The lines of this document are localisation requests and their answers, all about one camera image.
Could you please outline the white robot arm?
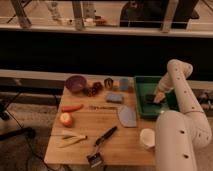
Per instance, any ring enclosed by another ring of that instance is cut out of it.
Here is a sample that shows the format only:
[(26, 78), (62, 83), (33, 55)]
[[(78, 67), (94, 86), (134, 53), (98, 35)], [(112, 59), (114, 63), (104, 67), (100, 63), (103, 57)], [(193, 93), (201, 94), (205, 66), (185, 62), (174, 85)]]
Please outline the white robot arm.
[(189, 63), (172, 59), (156, 87), (157, 101), (174, 90), (179, 110), (161, 113), (155, 126), (156, 171), (197, 171), (194, 150), (206, 147), (212, 130), (206, 114), (187, 82), (193, 72)]

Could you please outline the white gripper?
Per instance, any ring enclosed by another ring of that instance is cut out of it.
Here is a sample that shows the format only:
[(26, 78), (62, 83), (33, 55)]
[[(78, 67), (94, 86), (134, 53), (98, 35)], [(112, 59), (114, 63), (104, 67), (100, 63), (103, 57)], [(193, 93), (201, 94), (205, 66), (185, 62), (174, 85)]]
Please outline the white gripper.
[(166, 73), (158, 82), (154, 91), (154, 103), (160, 103), (165, 99), (166, 93), (173, 89), (173, 84), (168, 73)]

